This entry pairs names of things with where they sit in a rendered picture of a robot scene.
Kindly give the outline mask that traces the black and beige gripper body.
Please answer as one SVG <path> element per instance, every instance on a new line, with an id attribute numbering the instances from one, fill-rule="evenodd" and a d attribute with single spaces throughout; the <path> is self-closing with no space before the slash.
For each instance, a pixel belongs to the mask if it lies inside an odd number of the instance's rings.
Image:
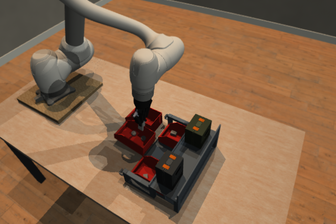
<path id="1" fill-rule="evenodd" d="M 135 105 L 135 111 L 138 109 L 138 113 L 142 113 L 142 109 L 148 108 L 151 105 L 152 98 L 148 101 L 141 102 L 137 101 L 136 99 L 133 98 L 133 102 Z"/>

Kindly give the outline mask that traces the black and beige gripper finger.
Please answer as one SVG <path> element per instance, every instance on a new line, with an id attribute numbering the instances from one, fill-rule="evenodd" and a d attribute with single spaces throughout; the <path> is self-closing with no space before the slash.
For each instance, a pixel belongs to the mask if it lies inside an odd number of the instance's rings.
<path id="1" fill-rule="evenodd" d="M 145 111 L 144 111 L 144 126 L 145 126 L 145 122 L 147 121 L 146 118 L 148 117 L 150 106 L 148 108 L 145 108 Z"/>
<path id="2" fill-rule="evenodd" d="M 144 111 L 145 109 L 142 109 L 142 113 L 140 114 L 138 113 L 137 109 L 136 112 L 131 115 L 134 118 L 135 122 L 138 124 L 138 129 L 140 129 L 141 131 L 143 131 L 144 129 Z"/>

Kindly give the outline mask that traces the olive green tool case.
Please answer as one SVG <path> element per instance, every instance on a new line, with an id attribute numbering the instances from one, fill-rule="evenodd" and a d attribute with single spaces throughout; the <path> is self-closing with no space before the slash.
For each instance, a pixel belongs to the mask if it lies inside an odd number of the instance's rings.
<path id="1" fill-rule="evenodd" d="M 210 135 L 212 120 L 195 114 L 185 128 L 185 141 L 199 149 Z"/>

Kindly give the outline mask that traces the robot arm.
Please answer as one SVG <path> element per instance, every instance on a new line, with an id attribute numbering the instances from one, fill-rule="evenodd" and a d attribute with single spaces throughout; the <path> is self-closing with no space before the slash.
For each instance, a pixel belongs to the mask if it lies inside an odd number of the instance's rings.
<path id="1" fill-rule="evenodd" d="M 52 106 L 76 91 L 66 83 L 66 79 L 88 63 L 94 54 L 92 43 L 84 37 L 85 18 L 132 33 L 145 43 L 145 48 L 137 50 L 130 62 L 132 96 L 137 101 L 145 102 L 153 97 L 155 84 L 184 53 L 184 44 L 178 37 L 158 34 L 141 22 L 88 0 L 60 1 L 65 4 L 65 36 L 59 49 L 38 50 L 30 59 L 31 72 L 39 87 L 35 102 L 45 100 Z"/>

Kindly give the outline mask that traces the black case with orange latches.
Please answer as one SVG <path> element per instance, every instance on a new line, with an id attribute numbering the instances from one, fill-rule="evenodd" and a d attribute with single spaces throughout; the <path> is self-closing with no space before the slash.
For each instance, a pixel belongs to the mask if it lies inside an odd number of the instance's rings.
<path id="1" fill-rule="evenodd" d="M 173 190 L 183 175 L 183 161 L 183 157 L 166 150 L 155 166 L 157 182 Z"/>

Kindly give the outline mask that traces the grey metal shelf rack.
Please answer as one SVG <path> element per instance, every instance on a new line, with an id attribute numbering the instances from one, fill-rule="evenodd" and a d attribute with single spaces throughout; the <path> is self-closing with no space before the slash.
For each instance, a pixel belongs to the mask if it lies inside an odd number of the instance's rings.
<path id="1" fill-rule="evenodd" d="M 173 123 L 173 121 L 185 126 L 189 124 L 188 121 L 178 118 L 172 114 L 166 114 L 164 117 L 168 124 Z M 156 195 L 158 195 L 159 197 L 173 204 L 174 211 L 178 213 L 217 146 L 220 128 L 221 124 L 218 126 L 216 131 L 211 130 L 210 135 L 206 139 L 201 149 L 184 142 L 184 133 L 174 148 L 159 142 L 157 138 L 149 150 L 144 154 L 144 156 L 153 156 L 160 160 L 166 150 L 169 150 L 184 158 L 183 175 L 173 190 L 170 190 L 158 183 L 156 181 L 156 174 L 150 182 L 147 182 L 126 168 L 121 168 L 119 174 L 124 177 L 125 182 L 144 192 L 153 199 L 156 197 Z"/>

